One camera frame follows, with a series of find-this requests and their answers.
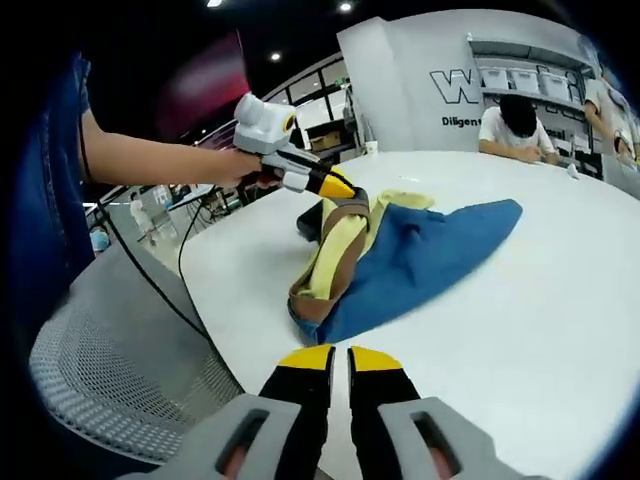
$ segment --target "gray gripper housing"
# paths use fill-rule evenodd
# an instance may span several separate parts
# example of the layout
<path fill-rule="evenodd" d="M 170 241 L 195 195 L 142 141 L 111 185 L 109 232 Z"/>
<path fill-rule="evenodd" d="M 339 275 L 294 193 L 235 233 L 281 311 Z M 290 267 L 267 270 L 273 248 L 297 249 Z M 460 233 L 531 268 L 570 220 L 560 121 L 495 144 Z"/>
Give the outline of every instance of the gray gripper housing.
<path fill-rule="evenodd" d="M 236 480 L 273 480 L 289 431 L 300 405 L 244 394 L 203 420 L 185 435 L 178 453 L 150 473 L 120 480 L 226 480 L 221 462 L 238 445 L 255 420 L 264 420 L 248 450 Z"/>
<path fill-rule="evenodd" d="M 549 480 L 524 476 L 496 457 L 492 438 L 438 398 L 390 403 L 378 408 L 400 463 L 403 480 L 439 480 L 418 421 L 435 425 L 458 464 L 452 480 Z"/>

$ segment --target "blue cloth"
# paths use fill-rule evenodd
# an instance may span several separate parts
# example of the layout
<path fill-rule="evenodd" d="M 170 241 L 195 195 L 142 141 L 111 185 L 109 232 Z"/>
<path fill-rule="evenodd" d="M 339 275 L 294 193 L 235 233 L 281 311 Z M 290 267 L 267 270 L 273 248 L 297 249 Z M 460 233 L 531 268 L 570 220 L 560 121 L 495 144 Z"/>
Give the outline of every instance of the blue cloth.
<path fill-rule="evenodd" d="M 94 258 L 78 162 L 78 116 L 89 108 L 81 78 L 87 72 L 88 64 L 74 55 L 52 82 L 13 179 L 9 309 L 28 342 Z"/>
<path fill-rule="evenodd" d="M 475 270 L 509 236 L 522 214 L 513 200 L 449 215 L 389 205 L 369 252 L 329 317 L 296 318 L 315 343 L 335 343 L 406 313 Z"/>

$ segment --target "cup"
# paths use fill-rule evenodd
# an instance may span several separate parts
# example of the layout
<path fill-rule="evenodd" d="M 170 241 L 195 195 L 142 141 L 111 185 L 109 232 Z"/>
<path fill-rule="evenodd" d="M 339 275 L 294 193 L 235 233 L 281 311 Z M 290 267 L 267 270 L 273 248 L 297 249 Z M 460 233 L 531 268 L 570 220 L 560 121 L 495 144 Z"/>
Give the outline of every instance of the cup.
<path fill-rule="evenodd" d="M 375 155 L 378 153 L 378 141 L 373 140 L 371 142 L 364 143 L 365 148 L 367 149 L 367 155 Z"/>

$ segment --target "window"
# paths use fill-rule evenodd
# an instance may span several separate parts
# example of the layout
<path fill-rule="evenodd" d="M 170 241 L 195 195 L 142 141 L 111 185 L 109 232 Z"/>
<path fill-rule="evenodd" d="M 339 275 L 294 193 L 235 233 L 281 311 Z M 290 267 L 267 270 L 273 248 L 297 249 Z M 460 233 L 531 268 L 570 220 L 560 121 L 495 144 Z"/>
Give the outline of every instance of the window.
<path fill-rule="evenodd" d="M 302 97 L 305 97 L 317 90 L 320 90 L 320 77 L 317 73 L 314 73 L 313 75 L 309 75 L 289 87 L 289 91 L 291 92 L 291 101 L 296 102 Z"/>
<path fill-rule="evenodd" d="M 349 78 L 347 65 L 344 63 L 344 60 L 332 63 L 328 67 L 323 68 L 322 78 L 324 78 L 324 84 L 327 87 L 334 85 L 339 80 Z"/>
<path fill-rule="evenodd" d="M 298 117 L 298 125 L 302 129 L 327 123 L 329 121 L 329 110 L 327 110 L 327 103 L 324 97 L 300 105 L 296 108 L 296 117 Z"/>
<path fill-rule="evenodd" d="M 342 120 L 344 118 L 344 107 L 347 101 L 347 91 L 342 89 L 329 95 L 329 104 L 331 105 L 331 113 L 334 120 Z"/>
<path fill-rule="evenodd" d="M 271 97 L 271 99 L 269 100 L 269 103 L 282 103 L 282 104 L 289 104 L 289 99 L 287 98 L 287 92 L 285 90 L 276 93 L 273 97 Z"/>

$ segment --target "desk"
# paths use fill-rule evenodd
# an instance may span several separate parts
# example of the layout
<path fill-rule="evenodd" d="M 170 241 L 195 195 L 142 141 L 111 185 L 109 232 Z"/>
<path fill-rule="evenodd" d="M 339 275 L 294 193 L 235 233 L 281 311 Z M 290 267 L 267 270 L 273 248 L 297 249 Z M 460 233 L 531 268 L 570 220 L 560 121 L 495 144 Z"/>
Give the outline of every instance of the desk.
<path fill-rule="evenodd" d="M 371 197 L 424 192 L 445 213 L 513 198 L 524 212 L 476 272 L 337 345 L 320 468 L 336 480 L 360 478 L 346 348 L 361 345 L 397 358 L 422 396 L 440 397 L 492 435 L 513 468 L 576 478 L 617 431 L 640 379 L 640 202 L 558 167 L 476 153 L 381 153 L 342 167 Z M 283 189 L 186 244 L 194 304 L 249 393 L 302 346 L 286 301 L 315 248 L 295 220 L 315 202 Z"/>

